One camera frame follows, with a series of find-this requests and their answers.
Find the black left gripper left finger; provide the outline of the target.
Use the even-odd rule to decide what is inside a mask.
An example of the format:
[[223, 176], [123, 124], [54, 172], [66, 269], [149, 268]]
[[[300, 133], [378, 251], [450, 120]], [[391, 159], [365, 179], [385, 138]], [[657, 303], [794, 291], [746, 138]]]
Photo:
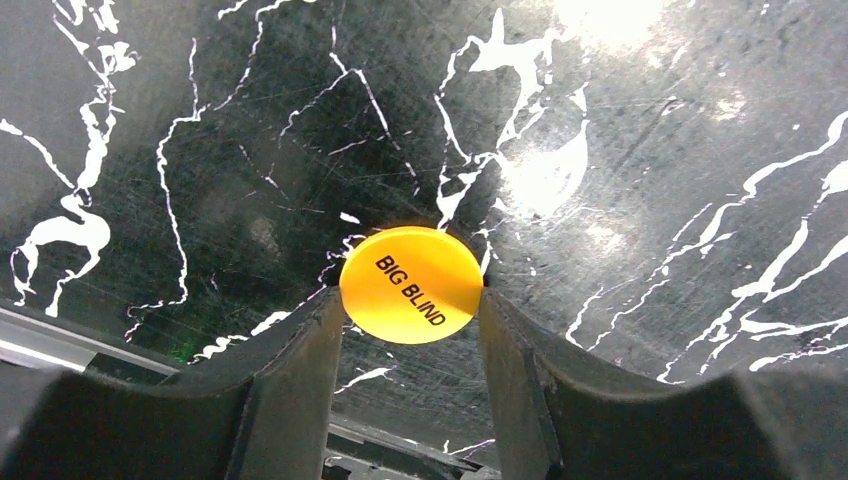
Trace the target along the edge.
[[317, 479], [344, 312], [329, 288], [162, 383], [1, 369], [5, 479]]

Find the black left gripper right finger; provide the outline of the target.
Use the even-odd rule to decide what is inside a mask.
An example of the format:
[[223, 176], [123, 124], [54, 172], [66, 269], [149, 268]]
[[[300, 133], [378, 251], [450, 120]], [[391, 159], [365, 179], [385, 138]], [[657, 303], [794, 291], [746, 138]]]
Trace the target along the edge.
[[847, 379], [629, 372], [486, 290], [480, 344], [506, 479], [843, 479]]

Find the yellow dealer button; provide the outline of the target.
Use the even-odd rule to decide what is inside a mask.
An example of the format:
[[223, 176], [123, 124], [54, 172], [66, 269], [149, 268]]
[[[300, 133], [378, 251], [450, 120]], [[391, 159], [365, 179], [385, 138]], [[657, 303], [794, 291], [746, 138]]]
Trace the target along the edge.
[[427, 227], [404, 226], [366, 238], [339, 278], [350, 319], [380, 340], [405, 345], [440, 341], [478, 311], [484, 278], [469, 248]]

